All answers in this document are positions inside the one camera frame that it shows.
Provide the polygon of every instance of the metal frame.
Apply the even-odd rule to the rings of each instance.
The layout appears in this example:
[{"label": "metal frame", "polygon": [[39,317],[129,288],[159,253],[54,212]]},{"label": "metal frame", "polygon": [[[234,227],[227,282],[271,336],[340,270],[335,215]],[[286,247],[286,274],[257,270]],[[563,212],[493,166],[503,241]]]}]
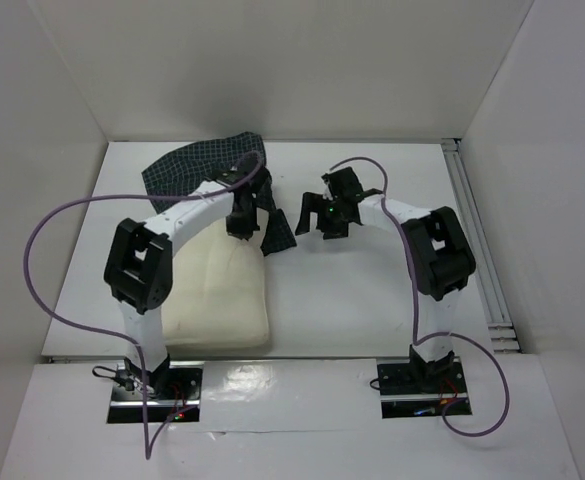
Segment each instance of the metal frame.
[{"label": "metal frame", "polygon": [[521,347],[481,226],[481,217],[474,201],[465,166],[459,153],[459,141],[452,138],[444,139],[441,142],[441,148],[452,182],[454,197],[459,207],[459,215],[468,235],[472,252],[477,258],[479,292],[485,311],[489,316],[488,328],[494,351],[495,353],[520,353]]}]

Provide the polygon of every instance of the white cushion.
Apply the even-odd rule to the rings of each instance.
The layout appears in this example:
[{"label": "white cushion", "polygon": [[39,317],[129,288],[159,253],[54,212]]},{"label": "white cushion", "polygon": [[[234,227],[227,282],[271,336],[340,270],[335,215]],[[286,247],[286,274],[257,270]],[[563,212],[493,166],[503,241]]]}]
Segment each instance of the white cushion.
[{"label": "white cushion", "polygon": [[199,232],[175,255],[174,284],[162,307],[169,350],[216,350],[263,345],[269,339],[261,231],[250,241],[230,237],[225,219]]}]

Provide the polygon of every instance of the plaid fabric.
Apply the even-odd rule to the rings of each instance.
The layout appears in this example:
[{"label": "plaid fabric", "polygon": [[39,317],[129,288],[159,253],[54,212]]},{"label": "plaid fabric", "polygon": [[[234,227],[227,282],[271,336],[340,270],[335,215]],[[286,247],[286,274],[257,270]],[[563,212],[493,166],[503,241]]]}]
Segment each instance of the plaid fabric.
[{"label": "plaid fabric", "polygon": [[[143,183],[149,195],[189,195],[198,188],[206,175],[217,169],[229,169],[247,152],[256,150],[266,162],[265,147],[260,135],[245,132],[235,137],[196,142],[166,153],[146,168]],[[153,201],[157,213],[176,202]],[[276,208],[269,179],[257,192],[257,207],[270,213],[265,236],[261,243],[263,255],[281,252],[296,246],[283,210]]]}]

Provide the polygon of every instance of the wire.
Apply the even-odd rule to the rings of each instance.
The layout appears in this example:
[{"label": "wire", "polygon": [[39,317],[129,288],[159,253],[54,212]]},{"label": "wire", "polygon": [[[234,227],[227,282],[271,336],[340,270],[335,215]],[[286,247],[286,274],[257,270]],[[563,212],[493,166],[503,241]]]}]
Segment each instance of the wire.
[{"label": "wire", "polygon": [[172,387],[172,390],[174,390],[174,405],[172,406],[172,410],[170,410],[168,415],[172,415],[174,412],[176,412],[176,407],[179,406],[179,396],[181,393],[176,385],[172,384],[170,386]]},{"label": "wire", "polygon": [[457,388],[454,386],[454,384],[450,381],[449,378],[445,377],[445,383],[447,383],[450,388],[452,389],[452,391],[454,392],[454,398],[459,396],[459,391],[457,390]]},{"label": "wire", "polygon": [[496,367],[497,372],[499,372],[499,376],[501,377],[501,382],[503,383],[503,391],[505,393],[505,405],[503,407],[503,413],[501,413],[501,417],[497,420],[497,422],[494,425],[492,425],[491,427],[489,427],[485,430],[482,430],[480,432],[464,432],[464,431],[459,430],[458,428],[452,426],[446,417],[446,413],[452,405],[455,405],[456,403],[461,401],[461,399],[459,399],[455,402],[448,403],[443,408],[443,411],[441,412],[441,418],[443,419],[443,423],[445,423],[445,425],[450,430],[452,430],[454,433],[461,435],[462,437],[483,437],[485,435],[489,435],[489,434],[493,433],[494,431],[496,431],[501,425],[503,425],[503,422],[505,422],[505,419],[507,418],[508,413],[510,411],[510,387],[508,385],[507,379],[505,378],[505,373],[503,373],[503,369],[501,368],[501,365],[499,365],[498,360],[496,359],[496,357],[492,353],[490,353],[485,347],[483,347],[483,345],[481,345],[480,343],[478,343],[477,341],[475,341],[469,337],[466,337],[465,335],[461,335],[459,333],[454,333],[454,332],[435,332],[435,333],[430,333],[428,335],[425,335],[423,338],[419,338],[419,290],[417,288],[416,281],[415,281],[416,269],[414,267],[414,257],[412,256],[412,252],[410,251],[408,239],[405,235],[405,232],[403,231],[403,228],[401,227],[401,224],[394,217],[394,215],[392,215],[392,213],[390,213],[390,211],[387,208],[386,202],[385,202],[385,199],[387,196],[387,190],[388,190],[388,172],[385,170],[385,168],[383,168],[383,166],[379,162],[377,162],[376,160],[373,160],[372,158],[369,158],[369,157],[347,158],[347,159],[342,160],[342,161],[338,162],[337,164],[333,165],[330,168],[330,171],[332,171],[335,168],[338,168],[342,165],[345,165],[346,163],[351,163],[351,162],[355,162],[355,161],[363,161],[363,162],[368,162],[368,163],[375,165],[379,169],[379,171],[381,172],[381,175],[383,176],[383,189],[382,189],[383,196],[381,197],[381,210],[383,211],[385,216],[388,217],[388,219],[392,222],[392,224],[396,228],[397,232],[399,232],[399,236],[401,237],[401,242],[403,243],[403,248],[405,250],[405,258],[406,258],[406,261],[408,264],[408,273],[410,275],[410,278],[412,279],[412,315],[413,315],[413,317],[412,317],[412,344],[415,347],[418,347],[419,345],[422,345],[424,342],[427,342],[428,340],[430,340],[432,338],[436,338],[436,337],[450,336],[450,337],[458,338],[460,340],[463,340],[463,341],[475,346],[479,350],[481,350],[492,361],[492,363]]},{"label": "wire", "polygon": [[[255,166],[254,170],[252,170],[248,175],[246,175],[244,178],[242,178],[240,181],[238,181],[234,185],[227,187],[227,188],[223,188],[221,190],[217,190],[215,192],[202,193],[201,195],[196,195],[196,196],[190,196],[190,195],[187,195],[187,196],[137,195],[137,194],[124,193],[124,194],[115,194],[115,195],[99,195],[96,197],[85,197],[85,198],[80,198],[78,200],[73,200],[71,202],[64,203],[63,205],[59,205],[54,210],[52,210],[50,213],[48,213],[45,217],[43,217],[43,219],[34,227],[34,230],[32,230],[32,233],[30,234],[30,237],[28,238],[28,241],[25,244],[25,250],[23,252],[23,277],[25,278],[25,284],[28,288],[28,291],[30,292],[30,295],[32,295],[32,298],[37,303],[37,305],[41,308],[41,310],[43,310],[47,315],[54,318],[55,320],[58,320],[59,322],[63,323],[64,325],[67,325],[67,326],[73,327],[73,328],[77,328],[79,330],[83,330],[86,332],[100,333],[102,335],[109,335],[111,337],[120,338],[120,339],[125,340],[125,341],[129,342],[130,344],[132,344],[132,346],[136,349],[137,354],[139,356],[139,363],[141,364],[141,396],[142,396],[141,414],[142,414],[142,419],[143,419],[143,441],[144,441],[144,446],[145,446],[146,460],[149,460],[150,457],[152,456],[152,448],[154,446],[154,442],[156,441],[157,436],[163,430],[163,428],[165,428],[165,426],[168,425],[174,419],[174,417],[169,415],[168,418],[166,418],[166,420],[161,424],[161,426],[154,433],[154,436],[150,439],[150,430],[149,430],[149,422],[148,422],[148,389],[147,389],[148,375],[147,375],[146,368],[145,368],[145,356],[143,355],[143,349],[141,348],[141,345],[139,345],[139,343],[134,338],[130,337],[129,335],[126,335],[126,334],[121,333],[121,332],[115,332],[113,330],[107,330],[105,328],[90,327],[88,325],[83,325],[81,323],[73,322],[72,320],[68,320],[67,318],[62,317],[61,315],[56,313],[52,308],[50,308],[43,301],[43,299],[41,298],[41,296],[37,292],[36,288],[34,287],[34,283],[32,282],[32,276],[30,274],[30,255],[32,253],[32,246],[34,245],[34,240],[36,240],[36,237],[39,235],[39,233],[41,232],[43,227],[53,217],[55,217],[56,215],[58,215],[59,213],[65,211],[65,210],[67,210],[68,208],[72,208],[72,207],[75,207],[77,205],[83,205],[83,204],[92,203],[92,202],[103,202],[106,200],[163,200],[163,201],[174,201],[174,202],[196,201],[196,200],[201,200],[202,198],[216,197],[217,195],[222,195],[224,193],[231,192],[231,191],[236,190],[237,188],[245,185],[246,183],[250,182],[250,180],[252,180],[256,176],[256,174],[261,169],[261,167],[263,167],[265,165],[263,157],[261,156],[261,154],[259,152],[256,152],[256,151],[246,153],[243,156],[243,158],[241,159],[241,162],[244,161],[245,158],[250,156],[250,155],[255,155],[257,158],[257,165]],[[185,409],[178,411],[177,415],[179,413],[182,413],[182,412],[189,410],[190,408],[194,408],[194,406],[187,407]]]},{"label": "wire", "polygon": [[[110,372],[112,374],[112,376],[98,373],[98,370],[103,370],[104,372]],[[107,378],[108,380],[112,380],[113,382],[117,378],[117,372],[116,372],[116,370],[114,370],[112,368],[104,367],[102,365],[96,365],[92,369],[92,375],[94,375],[96,378]]]}]

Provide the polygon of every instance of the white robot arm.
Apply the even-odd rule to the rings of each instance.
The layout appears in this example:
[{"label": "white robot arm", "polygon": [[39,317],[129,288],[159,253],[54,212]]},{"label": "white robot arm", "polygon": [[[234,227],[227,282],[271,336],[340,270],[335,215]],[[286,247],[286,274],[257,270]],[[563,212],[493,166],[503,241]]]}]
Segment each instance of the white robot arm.
[{"label": "white robot arm", "polygon": [[[317,214],[317,229],[326,240],[348,236],[352,222],[397,233],[382,209],[380,190],[364,191],[351,167],[325,174],[322,195],[303,195],[296,234],[310,230],[310,214]],[[448,207],[428,210],[385,199],[385,207],[399,222],[414,262],[413,279],[419,296],[419,336],[450,332],[461,290],[476,270],[476,262],[454,211]],[[435,379],[451,366],[454,352],[449,337],[437,336],[413,344],[410,362],[423,382]]]},{"label": "white robot arm", "polygon": [[[149,386],[154,388],[169,368],[170,358],[163,339],[161,304],[172,289],[172,258],[185,243],[213,222],[225,218],[229,235],[249,239],[255,230],[255,195],[270,174],[261,167],[253,179],[232,191],[254,170],[247,163],[241,171],[218,172],[214,179],[201,183],[190,197],[143,222],[123,220],[117,227],[104,278],[119,302],[126,335],[143,349]],[[141,375],[138,352],[130,345],[126,369]]]}]

